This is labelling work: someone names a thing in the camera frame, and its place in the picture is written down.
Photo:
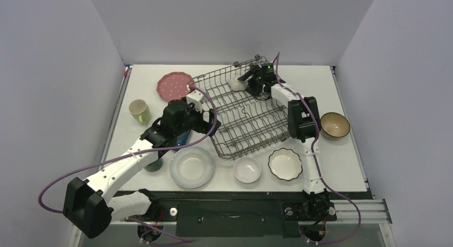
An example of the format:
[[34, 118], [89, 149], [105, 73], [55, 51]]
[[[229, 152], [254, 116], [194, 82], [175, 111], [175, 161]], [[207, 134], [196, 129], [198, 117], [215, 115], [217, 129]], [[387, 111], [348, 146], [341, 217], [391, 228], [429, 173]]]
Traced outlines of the white round bowl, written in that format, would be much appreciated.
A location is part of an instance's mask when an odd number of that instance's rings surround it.
[[261, 176], [261, 165], [252, 157], [241, 157], [233, 165], [235, 178], [242, 183], [253, 183]]

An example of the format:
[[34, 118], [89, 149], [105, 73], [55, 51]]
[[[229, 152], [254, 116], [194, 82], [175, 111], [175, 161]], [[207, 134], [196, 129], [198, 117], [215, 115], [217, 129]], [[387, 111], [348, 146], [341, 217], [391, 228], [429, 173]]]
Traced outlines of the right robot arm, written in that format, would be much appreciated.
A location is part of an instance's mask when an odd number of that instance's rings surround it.
[[233, 91], [245, 91], [253, 97], [266, 94], [287, 108], [287, 127], [290, 137], [300, 141], [304, 150], [302, 214], [312, 221], [327, 217], [330, 209], [329, 186], [326, 185], [317, 158], [321, 119], [315, 97], [304, 97], [284, 81], [275, 63], [253, 65], [243, 75], [232, 78]]

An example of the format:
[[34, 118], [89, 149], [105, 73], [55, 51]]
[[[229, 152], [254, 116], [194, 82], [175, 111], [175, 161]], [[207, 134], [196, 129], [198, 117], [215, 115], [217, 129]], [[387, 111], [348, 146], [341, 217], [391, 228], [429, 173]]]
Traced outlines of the dark green mug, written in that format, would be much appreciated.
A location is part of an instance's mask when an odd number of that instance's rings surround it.
[[150, 163], [150, 164], [146, 165], [144, 167], [144, 169], [147, 172], [156, 172], [162, 167], [162, 165], [163, 165], [163, 160], [162, 159], [158, 159], [158, 160], [154, 161], [153, 163]]

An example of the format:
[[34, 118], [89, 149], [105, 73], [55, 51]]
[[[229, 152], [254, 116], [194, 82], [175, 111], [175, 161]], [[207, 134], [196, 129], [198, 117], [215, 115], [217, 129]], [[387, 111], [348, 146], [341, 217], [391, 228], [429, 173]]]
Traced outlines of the brown floral mug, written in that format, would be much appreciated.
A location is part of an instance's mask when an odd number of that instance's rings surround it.
[[321, 117], [321, 135], [328, 140], [340, 140], [349, 135], [350, 130], [349, 121], [340, 113], [328, 112]]

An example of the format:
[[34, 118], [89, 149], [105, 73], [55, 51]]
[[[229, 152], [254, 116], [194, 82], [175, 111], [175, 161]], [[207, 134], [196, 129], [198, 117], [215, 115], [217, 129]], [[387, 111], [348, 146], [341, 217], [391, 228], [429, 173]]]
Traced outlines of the small white cup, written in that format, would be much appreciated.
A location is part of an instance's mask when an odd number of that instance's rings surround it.
[[246, 81], [242, 81], [239, 77], [231, 78], [228, 82], [228, 85], [232, 91], [245, 91], [248, 87], [248, 83]]

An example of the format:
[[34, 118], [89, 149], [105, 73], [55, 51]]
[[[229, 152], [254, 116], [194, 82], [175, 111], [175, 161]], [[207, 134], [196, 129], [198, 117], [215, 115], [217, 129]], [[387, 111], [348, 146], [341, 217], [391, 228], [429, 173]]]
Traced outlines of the blue leaf-shaped plate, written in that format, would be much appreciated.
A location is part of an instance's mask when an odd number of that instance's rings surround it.
[[176, 140], [176, 146], [184, 146], [187, 144], [191, 132], [186, 132], [180, 135]]

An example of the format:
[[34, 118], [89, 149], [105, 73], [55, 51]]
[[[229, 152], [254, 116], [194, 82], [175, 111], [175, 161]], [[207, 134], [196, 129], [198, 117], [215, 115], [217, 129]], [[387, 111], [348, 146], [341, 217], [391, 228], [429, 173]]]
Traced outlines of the white deep plate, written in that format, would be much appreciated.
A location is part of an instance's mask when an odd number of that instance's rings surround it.
[[173, 156], [169, 172], [172, 180], [185, 189], [195, 189], [206, 184], [214, 174], [212, 155], [197, 146], [182, 148]]

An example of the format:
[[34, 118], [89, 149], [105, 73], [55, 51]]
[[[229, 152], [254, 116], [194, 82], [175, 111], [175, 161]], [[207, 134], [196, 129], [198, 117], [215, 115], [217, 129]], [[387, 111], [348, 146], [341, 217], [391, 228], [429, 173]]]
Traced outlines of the pink polka dot plate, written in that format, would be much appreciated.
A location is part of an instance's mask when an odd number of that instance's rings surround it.
[[189, 92], [188, 86], [194, 85], [191, 75], [185, 72], [171, 72], [165, 74], [157, 83], [156, 91], [166, 102], [181, 99]]

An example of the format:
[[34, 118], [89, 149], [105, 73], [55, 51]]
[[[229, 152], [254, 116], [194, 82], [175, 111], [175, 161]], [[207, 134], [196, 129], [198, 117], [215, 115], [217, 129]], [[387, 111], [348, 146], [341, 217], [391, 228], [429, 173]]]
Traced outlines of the white fluted bowl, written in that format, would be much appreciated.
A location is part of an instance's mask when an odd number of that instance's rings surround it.
[[284, 181], [297, 179], [303, 172], [300, 156], [292, 149], [274, 150], [268, 157], [268, 167], [275, 177]]

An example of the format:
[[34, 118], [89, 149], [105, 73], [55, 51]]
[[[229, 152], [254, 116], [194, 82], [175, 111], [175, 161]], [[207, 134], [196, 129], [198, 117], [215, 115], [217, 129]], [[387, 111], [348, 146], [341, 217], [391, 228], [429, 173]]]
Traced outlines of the light green mug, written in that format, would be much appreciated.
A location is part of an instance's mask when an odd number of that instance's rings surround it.
[[141, 125], [147, 125], [151, 119], [150, 109], [146, 101], [142, 99], [136, 99], [129, 104], [129, 112], [132, 117], [139, 122]]

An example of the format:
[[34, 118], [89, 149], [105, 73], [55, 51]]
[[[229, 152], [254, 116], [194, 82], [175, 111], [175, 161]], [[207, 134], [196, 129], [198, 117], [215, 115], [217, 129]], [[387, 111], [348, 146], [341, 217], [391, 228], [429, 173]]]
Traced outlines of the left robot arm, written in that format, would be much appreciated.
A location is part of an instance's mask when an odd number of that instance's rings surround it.
[[213, 136], [220, 125], [214, 105], [206, 121], [203, 109], [187, 103], [186, 98], [169, 102], [162, 116], [132, 145], [131, 153], [112, 159], [109, 166], [84, 180], [75, 177], [68, 183], [63, 215], [88, 238], [99, 236], [116, 219], [131, 215], [155, 219], [159, 205], [144, 191], [119, 197], [116, 192], [148, 163], [176, 149], [180, 135], [193, 130]]

